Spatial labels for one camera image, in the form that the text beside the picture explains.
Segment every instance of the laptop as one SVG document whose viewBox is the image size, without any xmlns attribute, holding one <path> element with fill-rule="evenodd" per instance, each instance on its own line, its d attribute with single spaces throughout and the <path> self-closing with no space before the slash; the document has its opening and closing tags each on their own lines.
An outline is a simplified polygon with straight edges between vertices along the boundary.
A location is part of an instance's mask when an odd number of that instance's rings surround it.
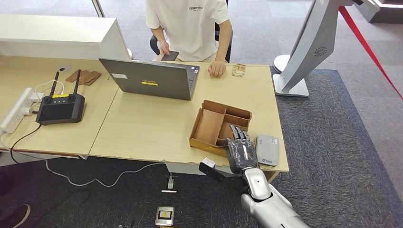
<svg viewBox="0 0 403 228">
<path fill-rule="evenodd" d="M 99 61 L 124 92 L 190 101 L 199 66 L 158 61 L 134 62 L 100 58 Z"/>
</svg>

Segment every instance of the shoe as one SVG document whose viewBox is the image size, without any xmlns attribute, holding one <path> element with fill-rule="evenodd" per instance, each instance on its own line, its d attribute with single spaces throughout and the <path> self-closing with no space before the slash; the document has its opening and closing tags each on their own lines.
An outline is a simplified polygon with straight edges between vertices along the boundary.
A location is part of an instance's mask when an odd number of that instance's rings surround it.
<svg viewBox="0 0 403 228">
<path fill-rule="evenodd" d="M 28 218 L 31 212 L 31 206 L 24 204 L 17 208 L 10 216 L 0 220 L 1 228 L 17 228 L 21 226 Z"/>
</svg>

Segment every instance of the speaker grille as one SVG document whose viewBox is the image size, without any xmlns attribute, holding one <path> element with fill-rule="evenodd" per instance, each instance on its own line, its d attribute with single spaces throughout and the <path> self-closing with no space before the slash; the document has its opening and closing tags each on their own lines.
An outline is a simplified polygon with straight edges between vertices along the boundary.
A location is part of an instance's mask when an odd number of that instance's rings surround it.
<svg viewBox="0 0 403 228">
<path fill-rule="evenodd" d="M 319 57 L 319 56 L 326 54 L 326 52 L 327 52 L 326 47 L 320 47 L 320 48 L 316 49 L 314 54 L 315 54 L 315 56 Z"/>
</svg>

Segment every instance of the red rope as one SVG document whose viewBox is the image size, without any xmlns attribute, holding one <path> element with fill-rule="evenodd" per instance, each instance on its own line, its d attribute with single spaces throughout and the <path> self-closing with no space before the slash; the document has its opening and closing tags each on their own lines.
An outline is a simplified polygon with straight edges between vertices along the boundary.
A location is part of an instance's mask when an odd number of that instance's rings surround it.
<svg viewBox="0 0 403 228">
<path fill-rule="evenodd" d="M 363 48 L 367 51 L 369 57 L 373 60 L 375 65 L 379 68 L 379 70 L 382 72 L 382 74 L 385 76 L 386 80 L 388 80 L 389 84 L 393 87 L 393 89 L 397 92 L 397 94 L 400 96 L 400 98 L 403 100 L 403 96 L 399 93 L 399 91 L 394 87 L 392 81 L 382 68 L 381 64 L 379 63 L 378 59 L 376 58 L 375 54 L 369 47 L 368 43 L 364 39 L 363 35 L 361 34 L 360 30 L 358 30 L 357 25 L 355 25 L 353 19 L 351 18 L 350 14 L 348 14 L 347 10 L 345 9 L 344 6 L 339 7 L 339 11 L 341 15 L 343 16 L 344 20 L 347 22 L 347 25 L 350 27 L 350 29 L 353 31 L 355 37 L 357 37 L 358 41 L 360 41 L 361 45 Z"/>
</svg>

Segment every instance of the power strip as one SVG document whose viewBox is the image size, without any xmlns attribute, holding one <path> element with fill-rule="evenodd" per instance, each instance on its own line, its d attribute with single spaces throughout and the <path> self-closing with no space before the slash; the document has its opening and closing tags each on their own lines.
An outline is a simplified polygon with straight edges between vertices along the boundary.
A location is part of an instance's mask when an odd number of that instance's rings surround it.
<svg viewBox="0 0 403 228">
<path fill-rule="evenodd" d="M 0 129 L 7 133 L 13 133 L 21 123 L 24 115 L 32 114 L 31 106 L 34 101 L 38 100 L 38 96 L 42 98 L 43 94 L 38 93 L 37 95 L 32 88 L 26 88 L 6 115 L 6 118 L 4 118 Z"/>
</svg>

